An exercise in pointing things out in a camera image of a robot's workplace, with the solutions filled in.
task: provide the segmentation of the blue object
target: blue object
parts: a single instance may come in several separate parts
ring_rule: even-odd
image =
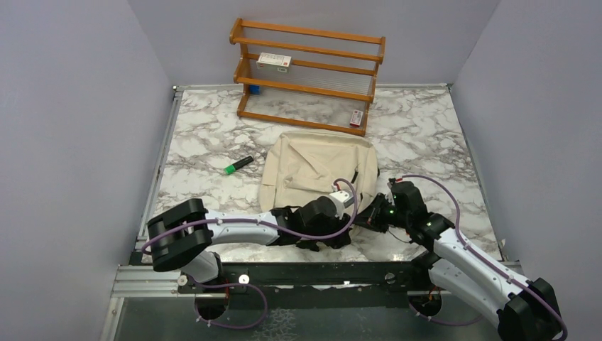
[[[248,86],[248,91],[251,94],[259,94],[259,85],[249,85]]]

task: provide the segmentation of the screw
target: screw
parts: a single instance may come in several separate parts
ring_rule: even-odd
[[[387,283],[389,284],[393,284],[395,283],[395,275],[392,274],[391,272],[385,275],[385,281],[387,281]]]
[[[247,284],[251,279],[248,277],[248,275],[241,275],[239,277],[239,283],[242,284]]]
[[[177,284],[179,286],[185,286],[186,284],[188,284],[188,277],[186,277],[185,275],[181,275],[177,278]]]

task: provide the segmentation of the white marble table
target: white marble table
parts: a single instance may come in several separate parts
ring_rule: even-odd
[[[155,215],[191,197],[200,197],[206,207],[221,212],[259,212],[257,195],[268,149],[282,132],[302,128],[238,118],[236,107],[241,95],[240,87],[184,93]],[[356,104],[337,103],[303,96],[297,96],[295,101],[274,99],[274,96],[252,97],[248,108],[255,106],[263,113],[271,110],[287,117],[312,117],[348,124],[350,111],[346,106],[351,109]],[[447,90],[377,88],[366,138],[378,152],[379,191],[386,193],[388,178],[406,173],[429,175],[442,181],[460,203],[464,233],[491,256],[500,259]],[[256,161],[232,175],[224,173],[224,167],[248,155]],[[412,181],[431,211],[453,221],[452,202],[444,192],[426,180]],[[355,229],[351,233],[352,244],[338,250],[324,245],[320,252],[314,252],[294,246],[254,244],[215,245],[209,250],[217,251],[222,261],[406,261],[423,251],[422,247],[402,243],[390,234]],[[394,233],[407,240],[401,229]]]

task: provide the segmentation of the green marker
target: green marker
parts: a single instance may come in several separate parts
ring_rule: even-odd
[[[243,168],[244,166],[250,164],[251,162],[253,162],[253,156],[247,156],[242,160],[239,160],[235,163],[232,163],[230,166],[224,168],[224,172],[226,172],[226,174],[230,175],[234,172],[236,172],[236,170]]]

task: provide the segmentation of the wooden shelf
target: wooden shelf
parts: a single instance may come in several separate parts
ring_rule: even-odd
[[[326,39],[349,40],[356,43],[378,45],[378,53],[367,54],[354,51],[300,45],[289,43],[288,41],[282,42],[247,38],[244,34],[245,29],[276,31],[292,33],[293,35],[315,36]],[[349,134],[360,136],[365,135],[368,121],[368,109],[370,104],[374,101],[378,66],[383,62],[385,55],[385,37],[360,36],[356,34],[322,31],[312,28],[298,28],[272,23],[259,23],[238,18],[230,32],[230,43],[238,43],[241,47],[241,57],[236,67],[236,71],[234,72],[233,79],[235,83],[241,83],[245,85],[244,96],[241,99],[239,108],[237,110],[240,117],[275,121],[284,124],[295,124],[299,126],[309,126],[319,129],[343,131]],[[373,67],[362,68],[348,65],[337,65],[336,63],[322,63],[322,61],[303,60],[305,58],[299,59],[293,56],[289,66],[289,73],[270,75],[269,73],[266,74],[264,71],[260,72],[256,69],[253,69],[255,67],[254,61],[259,58],[259,55],[258,53],[250,53],[250,46],[278,49],[279,51],[300,51],[301,53],[309,53],[310,55],[315,54],[334,56],[335,58],[343,59],[348,58],[350,60],[360,60],[363,61],[363,63],[366,63],[367,61],[373,63]],[[345,127],[340,125],[335,126],[331,124],[303,121],[299,119],[291,119],[287,117],[278,117],[246,111],[245,107],[250,95],[248,91],[249,85],[258,85],[264,88],[302,92],[305,94],[315,94],[363,102],[364,117],[362,125],[360,128]]]

